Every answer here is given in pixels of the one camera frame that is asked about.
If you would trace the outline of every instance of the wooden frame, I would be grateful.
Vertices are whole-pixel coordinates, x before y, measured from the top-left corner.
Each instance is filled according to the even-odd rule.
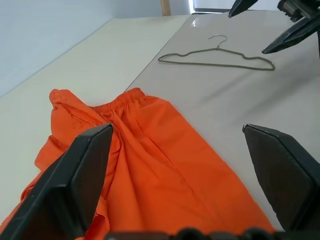
[[[160,0],[162,16],[171,16],[170,0]]]

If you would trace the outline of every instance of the white table surface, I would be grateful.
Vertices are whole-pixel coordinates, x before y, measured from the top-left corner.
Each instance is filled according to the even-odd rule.
[[[172,103],[242,180],[273,226],[281,225],[262,191],[242,127],[254,124],[293,136],[320,162],[320,61],[317,34],[296,46],[263,55],[261,50],[293,23],[280,11],[246,11],[192,15],[130,88]],[[275,71],[231,67],[159,63],[169,53],[215,48],[260,56],[275,64]],[[171,61],[269,67],[225,52],[203,52]]]
[[[69,89],[91,106],[112,101],[187,18],[113,19],[0,98],[0,222],[39,173],[34,161],[51,134],[50,91]]]

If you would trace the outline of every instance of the cloth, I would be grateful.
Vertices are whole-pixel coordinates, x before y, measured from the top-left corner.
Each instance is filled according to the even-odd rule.
[[[85,239],[103,239],[109,231],[176,234],[185,227],[204,233],[273,231],[235,173],[168,101],[139,88],[95,107],[69,90],[53,90],[50,101],[52,135],[35,160],[42,172],[78,134],[113,124],[104,185]]]
[[[166,99],[232,168],[278,231],[277,215],[263,192],[242,128],[254,124],[293,136],[320,163],[320,58],[314,33],[303,42],[280,52],[263,55],[262,49],[292,25],[281,11],[245,11],[228,14],[190,15],[157,56],[129,86]],[[184,54],[221,48],[246,56],[271,60],[275,71],[159,63],[169,53]],[[173,61],[241,64],[264,67],[257,60],[217,51]]]

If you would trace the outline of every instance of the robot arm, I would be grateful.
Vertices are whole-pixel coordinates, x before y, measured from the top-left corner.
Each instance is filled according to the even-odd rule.
[[[229,18],[253,6],[258,0],[236,0]],[[278,9],[295,24],[277,37],[262,53],[271,54],[290,48],[320,30],[320,0],[280,0]]]

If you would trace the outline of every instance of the hanger hook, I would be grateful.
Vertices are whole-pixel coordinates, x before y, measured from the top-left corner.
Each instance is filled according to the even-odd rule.
[[[218,46],[216,47],[216,48],[218,49],[222,43],[224,43],[225,41],[228,40],[228,37],[227,37],[226,35],[216,34],[216,35],[213,35],[213,36],[211,36],[211,37],[208,37],[208,39],[212,39],[212,38],[217,37],[217,36],[225,37],[225,40],[223,40],[222,42],[220,42],[220,43],[218,44]]]

